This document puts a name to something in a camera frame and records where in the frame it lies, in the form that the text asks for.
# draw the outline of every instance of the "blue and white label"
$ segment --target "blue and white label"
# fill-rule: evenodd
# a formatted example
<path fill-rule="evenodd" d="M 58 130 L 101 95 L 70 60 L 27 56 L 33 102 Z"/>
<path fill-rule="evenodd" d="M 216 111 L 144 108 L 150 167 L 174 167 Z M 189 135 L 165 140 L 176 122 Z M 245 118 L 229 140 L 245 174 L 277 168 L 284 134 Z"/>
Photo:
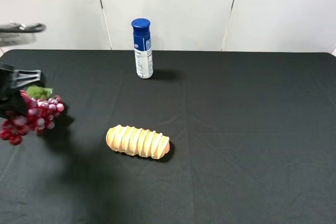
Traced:
<path fill-rule="evenodd" d="M 139 77 L 146 79 L 153 74 L 153 58 L 151 37 L 134 37 L 134 53 L 136 73 Z"/>

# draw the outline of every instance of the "table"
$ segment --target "table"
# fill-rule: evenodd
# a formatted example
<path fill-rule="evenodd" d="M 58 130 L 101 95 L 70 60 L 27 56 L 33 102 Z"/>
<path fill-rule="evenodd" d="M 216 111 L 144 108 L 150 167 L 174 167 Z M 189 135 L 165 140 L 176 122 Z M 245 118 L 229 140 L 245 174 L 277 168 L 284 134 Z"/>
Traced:
<path fill-rule="evenodd" d="M 0 223 L 336 223 L 336 58 L 13 50 L 74 121 L 0 142 Z M 160 161 L 108 148 L 115 125 L 163 132 Z"/>

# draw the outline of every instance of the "grapes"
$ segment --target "grapes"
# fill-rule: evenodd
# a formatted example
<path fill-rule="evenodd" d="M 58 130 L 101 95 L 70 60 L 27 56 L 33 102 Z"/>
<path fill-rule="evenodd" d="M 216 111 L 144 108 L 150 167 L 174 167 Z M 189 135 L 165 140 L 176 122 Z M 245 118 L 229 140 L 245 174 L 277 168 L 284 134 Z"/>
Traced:
<path fill-rule="evenodd" d="M 2 124 L 0 138 L 9 140 L 10 144 L 18 145 L 22 142 L 22 136 L 29 131 L 35 131 L 42 135 L 45 129 L 53 129 L 53 119 L 65 109 L 59 95 L 48 101 L 30 98 L 26 91 L 20 90 L 20 94 L 28 106 L 27 116 L 17 115 L 12 111 L 6 111 L 9 119 Z"/>

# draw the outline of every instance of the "bread roll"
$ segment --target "bread roll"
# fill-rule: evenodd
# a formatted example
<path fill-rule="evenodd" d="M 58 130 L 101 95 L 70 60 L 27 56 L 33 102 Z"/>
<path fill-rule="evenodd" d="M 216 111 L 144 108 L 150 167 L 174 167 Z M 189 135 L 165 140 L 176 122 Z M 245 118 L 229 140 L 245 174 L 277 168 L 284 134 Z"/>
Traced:
<path fill-rule="evenodd" d="M 157 134 L 155 131 L 137 129 L 118 125 L 109 129 L 106 134 L 107 145 L 115 152 L 125 152 L 128 155 L 139 155 L 159 159 L 169 149 L 169 137 Z"/>

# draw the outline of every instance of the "white bottle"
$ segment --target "white bottle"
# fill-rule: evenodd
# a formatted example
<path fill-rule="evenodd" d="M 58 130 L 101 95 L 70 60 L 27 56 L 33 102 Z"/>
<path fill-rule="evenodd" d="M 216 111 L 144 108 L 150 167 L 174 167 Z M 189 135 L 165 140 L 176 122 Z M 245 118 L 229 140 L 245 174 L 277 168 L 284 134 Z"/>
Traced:
<path fill-rule="evenodd" d="M 153 75 L 150 24 L 145 18 L 132 21 L 136 73 L 142 79 L 148 79 Z"/>

